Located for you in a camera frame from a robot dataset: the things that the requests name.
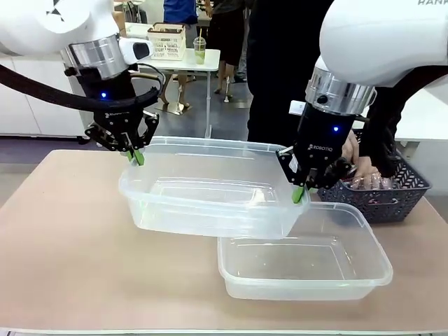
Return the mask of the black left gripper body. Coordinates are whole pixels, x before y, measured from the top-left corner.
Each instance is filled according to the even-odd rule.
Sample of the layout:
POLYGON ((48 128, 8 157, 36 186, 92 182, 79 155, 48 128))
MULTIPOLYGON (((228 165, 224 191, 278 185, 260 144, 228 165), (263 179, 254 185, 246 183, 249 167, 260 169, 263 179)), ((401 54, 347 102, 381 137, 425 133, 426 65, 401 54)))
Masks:
POLYGON ((78 80, 85 96, 95 102, 93 121, 87 126, 88 136, 137 136, 143 118, 128 69, 102 78, 96 68, 79 71, 78 80))

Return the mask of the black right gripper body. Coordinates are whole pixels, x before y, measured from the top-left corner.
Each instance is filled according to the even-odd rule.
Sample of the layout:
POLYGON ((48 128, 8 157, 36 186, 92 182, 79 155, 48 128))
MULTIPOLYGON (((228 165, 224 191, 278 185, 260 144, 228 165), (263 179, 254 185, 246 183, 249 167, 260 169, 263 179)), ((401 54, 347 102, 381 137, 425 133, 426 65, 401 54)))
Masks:
POLYGON ((338 172, 347 173, 351 163, 343 158, 342 147, 354 121, 354 115, 329 113, 305 104, 294 141, 299 172, 322 176, 335 166, 338 172))

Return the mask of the person's bare hand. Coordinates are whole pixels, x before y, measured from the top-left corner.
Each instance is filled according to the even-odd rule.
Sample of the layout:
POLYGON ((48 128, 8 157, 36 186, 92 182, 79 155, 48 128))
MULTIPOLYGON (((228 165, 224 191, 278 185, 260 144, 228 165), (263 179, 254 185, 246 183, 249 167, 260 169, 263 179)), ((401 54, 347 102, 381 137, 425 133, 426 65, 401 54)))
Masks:
POLYGON ((350 131, 344 145, 342 146, 342 157, 356 166, 356 176, 359 176, 361 178, 381 176, 378 169, 372 165, 371 159, 369 157, 361 157, 360 145, 358 143, 356 135, 352 130, 350 131))

